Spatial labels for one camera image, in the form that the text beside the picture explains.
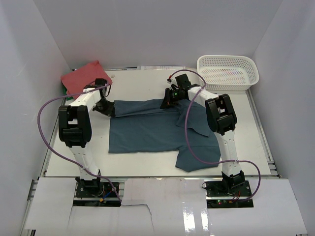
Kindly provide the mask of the blue t shirt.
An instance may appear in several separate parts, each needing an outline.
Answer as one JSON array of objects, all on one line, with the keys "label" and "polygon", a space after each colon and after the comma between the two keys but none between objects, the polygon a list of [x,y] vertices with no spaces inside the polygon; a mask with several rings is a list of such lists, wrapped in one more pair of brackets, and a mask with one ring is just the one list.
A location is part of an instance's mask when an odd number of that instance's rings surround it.
[{"label": "blue t shirt", "polygon": [[205,108],[193,103],[189,112],[187,133],[189,151],[185,139],[185,116],[190,101],[181,100],[178,105],[161,109],[162,100],[115,101],[116,116],[110,120],[109,153],[177,151],[175,166],[192,172],[218,165],[199,162],[219,162],[220,148],[215,134],[210,130]]}]

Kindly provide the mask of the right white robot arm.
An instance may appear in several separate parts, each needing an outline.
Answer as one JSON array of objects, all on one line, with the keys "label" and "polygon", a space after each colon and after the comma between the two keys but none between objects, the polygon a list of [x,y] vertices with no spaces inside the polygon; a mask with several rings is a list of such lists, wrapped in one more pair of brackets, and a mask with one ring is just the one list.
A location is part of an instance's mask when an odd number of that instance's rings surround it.
[{"label": "right white robot arm", "polygon": [[244,172],[238,162],[235,146],[235,128],[237,117],[229,95],[217,95],[207,91],[198,84],[192,84],[187,74],[182,74],[172,80],[172,75],[167,79],[171,85],[165,89],[165,95],[161,108],[169,108],[177,105],[178,101],[186,99],[190,101],[185,116],[185,139],[189,151],[193,153],[187,133],[189,112],[194,102],[203,106],[206,111],[207,123],[218,141],[221,161],[206,162],[196,158],[199,162],[209,165],[222,164],[222,189],[228,196],[234,196],[240,190],[240,186],[245,183]]}]

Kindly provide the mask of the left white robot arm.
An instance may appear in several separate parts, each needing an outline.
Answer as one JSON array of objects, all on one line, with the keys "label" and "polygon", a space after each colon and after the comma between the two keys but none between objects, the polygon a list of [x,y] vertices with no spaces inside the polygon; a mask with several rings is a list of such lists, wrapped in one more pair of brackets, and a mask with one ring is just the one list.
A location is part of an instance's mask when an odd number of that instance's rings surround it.
[{"label": "left white robot arm", "polygon": [[75,162],[79,164],[80,176],[76,181],[84,191],[100,196],[104,184],[100,181],[100,169],[97,167],[88,143],[92,139],[92,126],[89,113],[97,111],[105,116],[115,115],[114,103],[106,99],[106,79],[97,78],[94,84],[84,87],[70,105],[59,107],[59,138],[71,150]]}]

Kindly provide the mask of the folded red t shirt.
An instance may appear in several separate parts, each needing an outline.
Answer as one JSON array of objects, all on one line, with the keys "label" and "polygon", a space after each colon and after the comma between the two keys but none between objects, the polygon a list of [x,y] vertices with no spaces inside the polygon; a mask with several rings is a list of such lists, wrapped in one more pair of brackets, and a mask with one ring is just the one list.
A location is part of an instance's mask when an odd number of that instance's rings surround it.
[{"label": "folded red t shirt", "polygon": [[98,60],[61,76],[61,83],[66,89],[66,94],[75,94],[83,91],[83,88],[95,79],[105,79],[112,84],[112,79],[107,75]]}]

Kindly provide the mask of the folded green t shirt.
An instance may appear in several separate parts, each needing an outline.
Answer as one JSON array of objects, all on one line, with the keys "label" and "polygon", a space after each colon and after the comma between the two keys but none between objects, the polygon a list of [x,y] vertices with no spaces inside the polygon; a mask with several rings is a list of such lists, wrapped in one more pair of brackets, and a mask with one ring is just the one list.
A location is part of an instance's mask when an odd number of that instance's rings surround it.
[{"label": "folded green t shirt", "polygon": [[[67,88],[66,88],[65,86],[63,86],[63,94],[64,94],[64,95],[68,95],[68,93],[67,93]],[[66,98],[66,101],[71,100],[71,99],[73,99],[73,97],[67,97],[67,98]]]}]

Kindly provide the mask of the white plastic laundry basket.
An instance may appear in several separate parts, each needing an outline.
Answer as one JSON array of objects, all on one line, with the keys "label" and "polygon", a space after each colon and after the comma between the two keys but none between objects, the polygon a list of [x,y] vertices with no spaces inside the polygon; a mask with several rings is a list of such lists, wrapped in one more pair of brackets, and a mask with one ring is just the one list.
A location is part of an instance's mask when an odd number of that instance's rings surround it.
[{"label": "white plastic laundry basket", "polygon": [[246,91],[259,81],[256,64],[245,56],[204,55],[196,68],[207,90]]}]

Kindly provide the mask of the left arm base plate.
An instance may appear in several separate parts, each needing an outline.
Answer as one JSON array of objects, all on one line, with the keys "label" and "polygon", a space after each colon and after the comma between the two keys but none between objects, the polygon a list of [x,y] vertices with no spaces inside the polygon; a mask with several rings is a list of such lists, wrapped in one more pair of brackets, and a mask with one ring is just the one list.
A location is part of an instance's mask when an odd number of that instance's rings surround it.
[{"label": "left arm base plate", "polygon": [[120,207],[113,187],[108,182],[100,182],[100,187],[83,187],[77,183],[73,199],[75,207]]}]

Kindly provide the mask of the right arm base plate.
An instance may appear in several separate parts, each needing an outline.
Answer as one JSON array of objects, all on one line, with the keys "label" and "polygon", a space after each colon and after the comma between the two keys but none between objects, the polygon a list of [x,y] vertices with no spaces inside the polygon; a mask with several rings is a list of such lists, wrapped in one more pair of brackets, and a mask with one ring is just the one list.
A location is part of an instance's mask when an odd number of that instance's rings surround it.
[{"label": "right arm base plate", "polygon": [[229,209],[229,208],[253,208],[253,200],[246,200],[252,195],[249,181],[231,190],[222,180],[211,180],[202,183],[201,187],[206,192],[208,209]]}]

